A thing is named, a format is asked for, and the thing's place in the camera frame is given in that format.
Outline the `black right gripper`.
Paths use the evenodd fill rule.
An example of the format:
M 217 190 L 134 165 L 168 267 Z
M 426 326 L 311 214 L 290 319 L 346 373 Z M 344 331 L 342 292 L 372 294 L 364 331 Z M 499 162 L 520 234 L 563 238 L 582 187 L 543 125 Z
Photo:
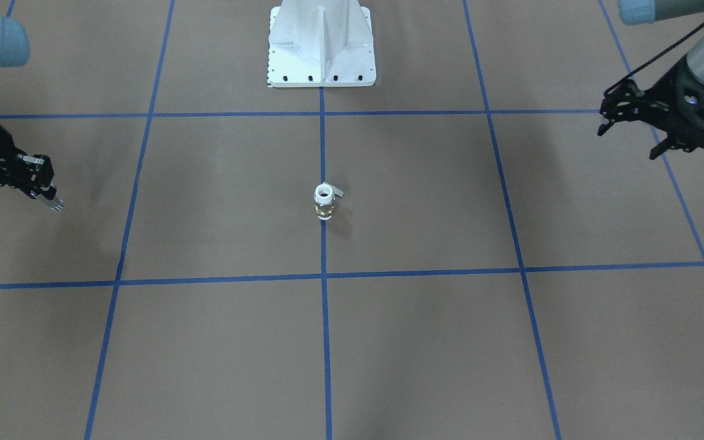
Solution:
M 41 200 L 53 211 L 62 211 L 65 203 L 56 194 L 54 177 L 50 156 L 31 156 L 20 150 L 11 134 L 0 124 L 0 187 L 20 190 L 28 198 Z

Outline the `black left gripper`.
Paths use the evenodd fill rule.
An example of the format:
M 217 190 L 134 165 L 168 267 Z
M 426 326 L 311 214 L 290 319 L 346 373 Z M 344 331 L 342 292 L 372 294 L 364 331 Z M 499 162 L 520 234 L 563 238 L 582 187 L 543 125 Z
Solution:
M 603 93 L 599 114 L 597 136 L 620 122 L 643 122 L 665 133 L 650 150 L 650 161 L 669 150 L 704 149 L 704 82 L 685 58 L 646 90 L 631 78 L 620 79 Z

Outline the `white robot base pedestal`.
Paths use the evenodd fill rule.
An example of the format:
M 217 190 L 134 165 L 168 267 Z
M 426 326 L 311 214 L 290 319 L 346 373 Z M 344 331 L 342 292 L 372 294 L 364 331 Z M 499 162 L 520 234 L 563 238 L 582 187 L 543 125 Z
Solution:
M 283 1 L 270 10 L 269 87 L 370 87 L 371 10 L 358 1 Z

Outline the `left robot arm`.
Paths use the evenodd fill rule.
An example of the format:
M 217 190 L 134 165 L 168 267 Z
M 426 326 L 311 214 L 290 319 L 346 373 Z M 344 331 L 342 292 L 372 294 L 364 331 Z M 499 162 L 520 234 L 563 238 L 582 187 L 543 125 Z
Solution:
M 652 24 L 704 12 L 704 1 L 620 1 L 618 16 L 626 25 Z M 648 89 L 640 89 L 634 73 L 622 77 L 603 93 L 597 134 L 604 136 L 621 122 L 642 122 L 662 131 L 665 138 L 649 152 L 659 158 L 669 150 L 704 150 L 704 21 L 664 48 L 665 56 L 691 37 L 695 45 Z

